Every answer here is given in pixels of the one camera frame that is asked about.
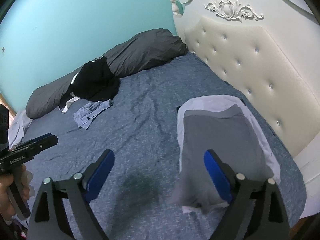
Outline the person's left hand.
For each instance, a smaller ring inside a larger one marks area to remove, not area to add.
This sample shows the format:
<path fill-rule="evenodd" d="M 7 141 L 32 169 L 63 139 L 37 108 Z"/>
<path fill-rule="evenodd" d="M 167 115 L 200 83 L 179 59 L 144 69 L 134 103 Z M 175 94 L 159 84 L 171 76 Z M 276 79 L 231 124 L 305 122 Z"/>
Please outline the person's left hand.
<path fill-rule="evenodd" d="M 32 173 L 27 170 L 25 164 L 20 167 L 21 171 L 21 186 L 20 191 L 23 201 L 28 201 L 29 198 L 34 194 L 34 189 L 30 185 L 33 179 Z M 12 196 L 12 189 L 10 188 L 14 183 L 13 174 L 3 174 L 1 175 L 1 216 L 5 222 L 9 223 L 12 221 L 14 215 L 17 211 L 14 207 L 14 198 Z"/>

